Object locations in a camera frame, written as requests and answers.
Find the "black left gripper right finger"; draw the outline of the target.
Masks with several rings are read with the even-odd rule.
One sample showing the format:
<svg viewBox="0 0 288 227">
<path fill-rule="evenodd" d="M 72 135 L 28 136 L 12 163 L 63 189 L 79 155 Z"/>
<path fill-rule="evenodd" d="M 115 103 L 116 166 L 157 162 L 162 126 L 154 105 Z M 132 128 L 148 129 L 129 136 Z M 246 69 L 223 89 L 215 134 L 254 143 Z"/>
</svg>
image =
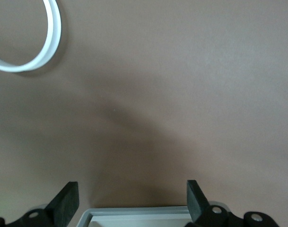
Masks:
<svg viewBox="0 0 288 227">
<path fill-rule="evenodd" d="M 192 222 L 187 227 L 277 227 L 269 215 L 249 211 L 239 218 L 221 205 L 211 205 L 197 181 L 187 181 L 187 208 Z"/>
</svg>

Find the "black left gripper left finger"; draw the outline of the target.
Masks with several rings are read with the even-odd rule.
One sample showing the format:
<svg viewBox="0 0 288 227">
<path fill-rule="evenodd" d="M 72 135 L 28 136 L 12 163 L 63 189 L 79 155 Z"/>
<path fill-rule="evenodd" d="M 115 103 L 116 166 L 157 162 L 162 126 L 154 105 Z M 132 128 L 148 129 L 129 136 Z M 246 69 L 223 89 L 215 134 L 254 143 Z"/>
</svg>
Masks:
<svg viewBox="0 0 288 227">
<path fill-rule="evenodd" d="M 78 182 L 68 182 L 45 208 L 30 210 L 11 223 L 0 217 L 0 227 L 66 227 L 78 208 Z"/>
</svg>

